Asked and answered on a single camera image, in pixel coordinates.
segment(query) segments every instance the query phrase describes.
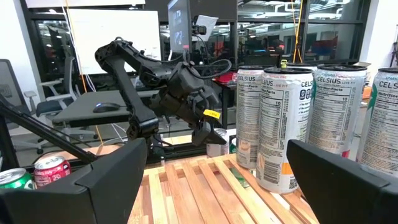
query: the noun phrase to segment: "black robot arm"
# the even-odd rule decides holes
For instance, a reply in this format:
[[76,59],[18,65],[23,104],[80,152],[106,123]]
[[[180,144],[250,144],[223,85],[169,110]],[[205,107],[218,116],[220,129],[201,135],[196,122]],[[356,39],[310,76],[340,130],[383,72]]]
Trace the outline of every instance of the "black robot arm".
[[[151,109],[167,110],[183,119],[194,129],[192,143],[225,144],[226,141],[214,131],[218,121],[208,118],[204,111],[218,103],[214,90],[206,86],[192,63],[179,62],[176,66],[144,56],[132,42],[116,38],[110,44],[100,47],[95,59],[117,83],[127,110],[131,112],[127,136],[130,140],[150,137],[159,130],[159,120]],[[134,68],[141,82],[149,88],[158,88],[152,97],[151,109],[143,104],[137,90],[131,83],[124,63]]]

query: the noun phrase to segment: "yellow cable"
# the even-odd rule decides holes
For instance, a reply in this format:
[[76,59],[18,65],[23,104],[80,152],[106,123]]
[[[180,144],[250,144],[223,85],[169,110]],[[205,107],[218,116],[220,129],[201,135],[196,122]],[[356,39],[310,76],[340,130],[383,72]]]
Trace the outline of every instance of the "yellow cable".
[[[65,0],[65,4],[67,5],[67,12],[68,12],[68,15],[69,15],[69,18],[70,18],[70,19],[69,19],[69,21],[70,21],[70,32],[71,32],[71,34],[72,34],[72,37],[75,38],[75,40],[76,40],[75,32],[74,32],[74,30],[73,30],[73,21],[72,21],[72,17],[71,17],[71,15],[70,15],[70,13],[69,13],[69,2],[68,2],[68,0]],[[83,82],[83,87],[84,87],[84,89],[85,89],[85,93],[87,93],[86,81],[85,81],[84,75],[83,75],[82,72],[81,72],[81,67],[80,67],[80,65],[81,65],[81,63],[80,63],[80,57],[77,57],[77,60],[79,61],[78,67],[79,67],[79,71],[80,71],[80,77],[81,77],[81,80],[82,80],[82,82]],[[100,130],[98,129],[98,126],[97,126],[97,125],[95,126],[95,129],[97,130],[97,134],[98,134],[99,140],[101,141],[101,146],[104,146],[104,142],[102,141],[102,136],[101,136]]]
[[300,59],[300,62],[303,62],[303,60],[301,58],[300,51],[297,50],[297,44],[299,43],[299,32],[300,32],[301,16],[302,16],[302,11],[303,11],[303,4],[302,3],[303,2],[300,3],[300,15],[298,17],[298,25],[297,25],[297,29],[296,29],[296,18],[295,18],[295,15],[294,15],[294,5],[293,5],[293,0],[291,0],[292,14],[293,14],[293,23],[294,23],[294,33],[295,33],[295,36],[296,36],[296,41],[295,41],[295,46],[294,46],[294,54],[293,54],[293,62],[295,62],[297,51],[298,51],[298,57]]

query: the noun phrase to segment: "computer mouse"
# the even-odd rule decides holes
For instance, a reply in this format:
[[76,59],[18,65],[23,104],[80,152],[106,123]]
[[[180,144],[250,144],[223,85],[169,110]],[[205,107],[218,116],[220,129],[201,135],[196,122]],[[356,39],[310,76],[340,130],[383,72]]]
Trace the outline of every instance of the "computer mouse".
[[104,113],[109,111],[117,111],[120,108],[120,105],[117,103],[98,103],[93,112],[94,113]]

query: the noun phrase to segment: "whiteboard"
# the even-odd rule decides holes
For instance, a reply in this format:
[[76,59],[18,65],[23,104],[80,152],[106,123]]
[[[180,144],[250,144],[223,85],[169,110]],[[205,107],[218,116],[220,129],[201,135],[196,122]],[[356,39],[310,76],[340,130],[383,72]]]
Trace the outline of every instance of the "whiteboard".
[[[69,23],[82,74],[105,73],[95,60],[98,48],[116,37],[132,41],[145,56],[160,60],[159,19],[156,11],[70,9]],[[127,72],[134,71],[125,64]]]
[[[28,8],[67,6],[66,0],[25,0]],[[116,6],[145,4],[145,0],[68,0],[68,6]]]

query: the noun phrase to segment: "can lid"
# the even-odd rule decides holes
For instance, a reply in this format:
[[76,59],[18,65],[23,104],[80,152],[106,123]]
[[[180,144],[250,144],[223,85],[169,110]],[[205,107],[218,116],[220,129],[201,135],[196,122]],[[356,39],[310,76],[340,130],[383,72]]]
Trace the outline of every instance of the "can lid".
[[226,130],[223,128],[215,128],[214,131],[219,134],[220,136],[225,136],[226,135]]
[[0,173],[0,185],[11,183],[17,179],[23,177],[26,173],[24,168],[15,168],[6,170]]
[[398,68],[380,68],[379,72],[398,73]]
[[313,71],[307,68],[267,68],[264,69],[264,72],[272,74],[299,75],[299,74],[312,73]]
[[321,63],[288,63],[287,66],[295,66],[295,67],[317,67],[321,65]]
[[58,166],[65,158],[62,156],[51,156],[45,159],[41,159],[35,163],[35,169],[42,170],[42,169],[50,169],[53,167]]
[[242,65],[239,66],[239,69],[243,70],[263,70],[265,68],[272,68],[275,67],[273,65]]
[[359,65],[319,65],[318,69],[337,72],[357,72],[365,71],[368,68]]

